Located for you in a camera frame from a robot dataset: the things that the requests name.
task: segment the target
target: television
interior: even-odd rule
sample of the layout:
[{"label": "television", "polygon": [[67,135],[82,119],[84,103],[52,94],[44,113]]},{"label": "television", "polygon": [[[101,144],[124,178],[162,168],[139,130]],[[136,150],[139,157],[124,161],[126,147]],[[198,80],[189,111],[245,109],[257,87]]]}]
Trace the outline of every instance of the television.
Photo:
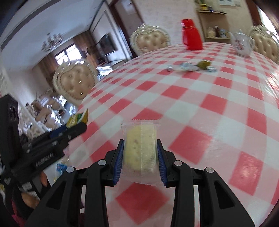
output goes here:
[{"label": "television", "polygon": [[97,44],[100,45],[105,55],[115,52],[115,48],[113,47],[112,41],[110,40],[108,34],[105,34]]}]

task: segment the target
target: floral teapot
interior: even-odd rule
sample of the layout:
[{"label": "floral teapot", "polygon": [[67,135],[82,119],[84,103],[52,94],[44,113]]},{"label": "floral teapot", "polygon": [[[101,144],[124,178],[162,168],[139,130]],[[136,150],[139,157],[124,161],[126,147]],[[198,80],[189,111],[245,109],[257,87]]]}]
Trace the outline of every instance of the floral teapot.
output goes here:
[{"label": "floral teapot", "polygon": [[237,54],[243,57],[249,57],[255,47],[255,40],[242,33],[241,29],[239,29],[239,32],[230,32],[230,36]]}]

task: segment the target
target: tufted chair back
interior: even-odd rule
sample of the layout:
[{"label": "tufted chair back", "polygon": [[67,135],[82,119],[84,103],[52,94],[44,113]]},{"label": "tufted chair back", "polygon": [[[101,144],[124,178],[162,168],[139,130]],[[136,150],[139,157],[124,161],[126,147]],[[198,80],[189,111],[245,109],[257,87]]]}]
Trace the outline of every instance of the tufted chair back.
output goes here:
[{"label": "tufted chair back", "polygon": [[53,86],[58,94],[79,106],[97,83],[98,72],[86,59],[62,63],[53,76]]},{"label": "tufted chair back", "polygon": [[170,45],[170,37],[157,26],[142,24],[133,32],[130,43],[138,56]]},{"label": "tufted chair back", "polygon": [[271,31],[264,26],[252,26],[249,35],[255,40],[254,51],[279,63],[279,41]]}]

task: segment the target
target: person's hand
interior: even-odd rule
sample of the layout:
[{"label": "person's hand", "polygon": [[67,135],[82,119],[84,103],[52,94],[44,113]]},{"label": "person's hand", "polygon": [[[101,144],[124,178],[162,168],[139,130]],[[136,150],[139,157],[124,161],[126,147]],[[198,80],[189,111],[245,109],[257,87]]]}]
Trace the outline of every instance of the person's hand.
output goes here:
[{"label": "person's hand", "polygon": [[[44,172],[41,172],[40,174],[40,181],[44,187],[47,187],[47,175]],[[37,197],[27,194],[25,192],[21,193],[21,197],[24,203],[33,209],[35,209],[40,202],[40,200]]]}]

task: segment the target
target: cabinet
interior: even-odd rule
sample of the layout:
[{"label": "cabinet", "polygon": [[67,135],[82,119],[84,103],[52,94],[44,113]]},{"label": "cabinet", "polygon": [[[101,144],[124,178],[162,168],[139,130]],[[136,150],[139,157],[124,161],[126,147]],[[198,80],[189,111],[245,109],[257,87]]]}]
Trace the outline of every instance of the cabinet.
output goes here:
[{"label": "cabinet", "polygon": [[229,30],[229,23],[226,18],[226,13],[212,12],[212,11],[198,11],[201,27],[205,42],[224,42],[230,43],[230,34],[227,33],[227,38],[208,37],[207,28],[218,26],[220,29]]}]

